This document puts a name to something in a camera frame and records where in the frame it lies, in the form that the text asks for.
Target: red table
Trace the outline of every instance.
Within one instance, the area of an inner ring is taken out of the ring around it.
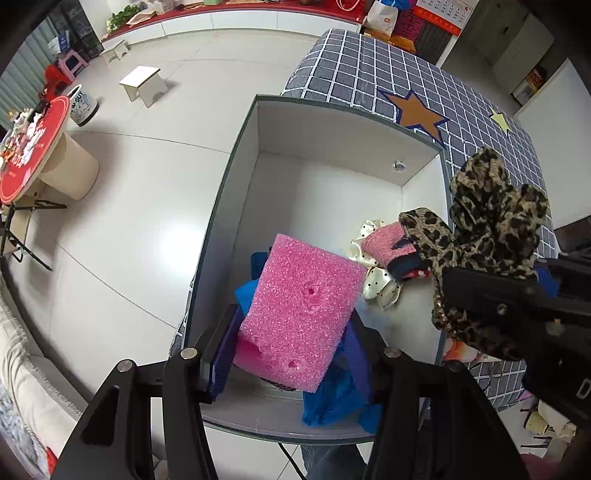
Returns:
[[[50,102],[35,130],[45,131],[33,147],[28,162],[19,165],[22,155],[14,155],[0,174],[0,202],[5,205],[16,202],[37,177],[74,200],[81,199],[90,190],[99,165],[64,133],[69,116],[70,99],[67,96],[59,96]]]

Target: star pattern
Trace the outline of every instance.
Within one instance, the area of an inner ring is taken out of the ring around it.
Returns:
[[[494,123],[496,123],[503,133],[508,137],[509,132],[511,131],[511,127],[507,124],[507,120],[505,120],[505,115],[500,112],[496,112],[494,108],[491,108],[492,115],[489,117]]]
[[[427,108],[412,89],[408,91],[406,97],[381,90],[379,92],[396,107],[398,111],[396,123],[398,125],[410,129],[420,128],[439,144],[443,145],[441,132],[437,126],[449,121],[449,118],[440,115],[435,110]]]

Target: white cabinet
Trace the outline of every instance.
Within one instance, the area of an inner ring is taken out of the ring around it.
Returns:
[[[212,15],[210,13],[199,15],[187,15],[185,17],[171,18],[162,22],[164,33],[195,32],[199,30],[211,30],[213,28]]]
[[[154,23],[151,25],[146,25],[142,28],[137,28],[136,30],[126,32],[122,35],[118,35],[115,38],[110,38],[109,40],[104,41],[102,45],[105,48],[105,50],[110,50],[119,42],[121,42],[121,40],[125,40],[127,44],[131,45],[133,43],[152,40],[153,38],[160,38],[165,36],[166,33],[164,33],[162,23]]]
[[[343,28],[351,32],[359,32],[361,25],[312,14],[277,12],[278,30],[305,33],[319,37],[329,28]]]
[[[277,30],[277,12],[270,10],[230,10],[212,12],[213,28],[260,28]]]

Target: calendar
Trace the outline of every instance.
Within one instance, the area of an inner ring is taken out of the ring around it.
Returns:
[[[438,25],[452,35],[459,35],[466,26],[476,2],[469,5],[460,0],[418,0],[413,13]]]

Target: white stool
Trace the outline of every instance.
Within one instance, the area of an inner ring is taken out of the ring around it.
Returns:
[[[142,97],[146,107],[150,107],[154,103],[154,96],[157,93],[168,92],[168,87],[163,82],[156,67],[137,67],[133,72],[128,74],[123,80],[119,82],[123,85],[129,100],[132,102],[138,97]]]
[[[114,59],[121,60],[123,58],[123,56],[127,55],[128,53],[129,53],[129,49],[127,48],[127,45],[125,44],[125,41],[121,40],[113,48],[110,48],[109,50],[104,50],[103,52],[101,52],[100,56],[102,57],[105,64],[108,65],[111,62],[111,60],[114,60]]]

